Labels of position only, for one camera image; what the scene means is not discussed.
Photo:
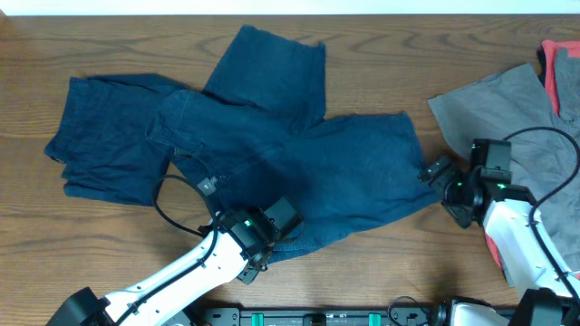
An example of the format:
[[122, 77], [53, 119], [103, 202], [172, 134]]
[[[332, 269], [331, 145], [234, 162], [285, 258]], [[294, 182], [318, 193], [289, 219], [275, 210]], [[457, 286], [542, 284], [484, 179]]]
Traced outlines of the navy blue shorts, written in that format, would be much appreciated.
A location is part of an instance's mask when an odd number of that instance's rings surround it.
[[325, 47], [245, 25], [202, 91], [175, 91], [147, 138], [202, 187], [216, 210], [297, 205], [304, 227], [278, 245], [275, 262], [435, 202], [408, 115], [325, 117]]

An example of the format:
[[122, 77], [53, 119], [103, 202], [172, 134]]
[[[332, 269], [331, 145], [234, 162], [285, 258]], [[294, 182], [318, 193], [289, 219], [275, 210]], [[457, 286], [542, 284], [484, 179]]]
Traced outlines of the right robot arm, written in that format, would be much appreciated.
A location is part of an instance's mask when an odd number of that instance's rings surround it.
[[469, 171], [464, 172], [443, 157], [418, 175], [441, 197], [443, 207], [459, 226], [478, 223], [483, 228], [519, 298], [508, 317], [482, 301], [452, 299], [432, 312], [432, 325], [579, 322], [579, 281], [547, 235], [529, 189], [512, 184], [509, 161], [473, 158]]

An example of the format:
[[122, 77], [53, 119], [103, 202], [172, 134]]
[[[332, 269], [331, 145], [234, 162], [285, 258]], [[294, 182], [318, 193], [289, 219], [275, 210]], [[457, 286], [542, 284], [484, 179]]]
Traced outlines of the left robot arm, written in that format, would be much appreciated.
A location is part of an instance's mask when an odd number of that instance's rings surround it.
[[271, 209], [247, 208], [216, 216], [208, 236], [175, 262], [102, 298], [85, 287], [66, 299], [47, 324], [161, 325], [250, 265], [260, 268], [280, 239], [280, 222]]

